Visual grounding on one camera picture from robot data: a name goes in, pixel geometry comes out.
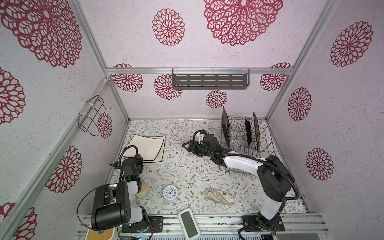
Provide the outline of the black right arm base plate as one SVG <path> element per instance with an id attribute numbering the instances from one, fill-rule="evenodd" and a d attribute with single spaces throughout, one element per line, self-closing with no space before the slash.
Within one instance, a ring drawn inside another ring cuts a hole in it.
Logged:
<path id="1" fill-rule="evenodd" d="M 267 220 L 262 215 L 242 216 L 242 221 L 245 232 L 282 232 L 285 231 L 285 226 L 281 216 L 273 217 Z"/>

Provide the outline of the white square plate black rim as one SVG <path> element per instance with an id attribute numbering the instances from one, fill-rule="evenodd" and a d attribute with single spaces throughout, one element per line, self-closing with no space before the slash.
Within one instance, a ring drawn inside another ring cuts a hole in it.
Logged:
<path id="1" fill-rule="evenodd" d="M 143 160 L 144 163 L 160 163 L 163 161 L 164 157 L 164 151 L 165 151 L 165 143 L 166 143 L 166 137 L 165 136 L 157 136 L 157 137 L 151 137 L 152 139 L 160 139 L 163 140 L 163 144 L 161 146 L 161 150 L 159 151 L 157 157 L 153 161 L 149 160 Z"/>

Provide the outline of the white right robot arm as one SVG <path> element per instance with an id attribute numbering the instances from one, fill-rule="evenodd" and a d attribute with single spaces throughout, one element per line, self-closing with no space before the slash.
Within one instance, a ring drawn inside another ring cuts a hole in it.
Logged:
<path id="1" fill-rule="evenodd" d="M 296 201 L 300 198 L 294 177 L 274 155 L 256 158 L 239 154 L 223 148 L 213 134 L 208 134 L 204 130 L 195 132 L 193 139 L 182 146 L 197 157 L 209 157 L 218 166 L 238 169 L 257 176 L 266 194 L 258 213 L 258 221 L 263 226 L 280 216 L 287 201 Z"/>

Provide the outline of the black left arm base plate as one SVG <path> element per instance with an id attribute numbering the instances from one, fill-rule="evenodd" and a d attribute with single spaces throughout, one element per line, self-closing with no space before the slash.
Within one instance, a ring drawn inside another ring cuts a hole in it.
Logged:
<path id="1" fill-rule="evenodd" d="M 164 217 L 149 216 L 143 218 L 141 222 L 123 225 L 121 232 L 124 234 L 138 233 L 161 233 L 163 231 Z"/>

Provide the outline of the black plate yellow rim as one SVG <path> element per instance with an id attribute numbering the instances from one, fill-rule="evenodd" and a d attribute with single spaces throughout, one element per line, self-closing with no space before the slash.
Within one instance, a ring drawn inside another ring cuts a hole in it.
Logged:
<path id="1" fill-rule="evenodd" d="M 260 144 L 261 144 L 261 135 L 260 135 L 260 127 L 259 127 L 259 121 L 256 116 L 256 114 L 253 112 L 253 118 L 254 118 L 254 129 L 255 129 L 255 140 L 256 140 L 256 149 L 257 152 L 260 151 Z"/>

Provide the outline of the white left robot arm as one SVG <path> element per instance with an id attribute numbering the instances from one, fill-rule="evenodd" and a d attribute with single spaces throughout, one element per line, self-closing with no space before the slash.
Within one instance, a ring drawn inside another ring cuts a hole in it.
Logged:
<path id="1" fill-rule="evenodd" d="M 104 231 L 127 225 L 132 232 L 144 232 L 150 226 L 146 210 L 131 204 L 131 196 L 140 193 L 144 184 L 140 178 L 143 172 L 141 155 L 124 157 L 117 162 L 121 169 L 118 183 L 95 189 L 91 228 Z"/>

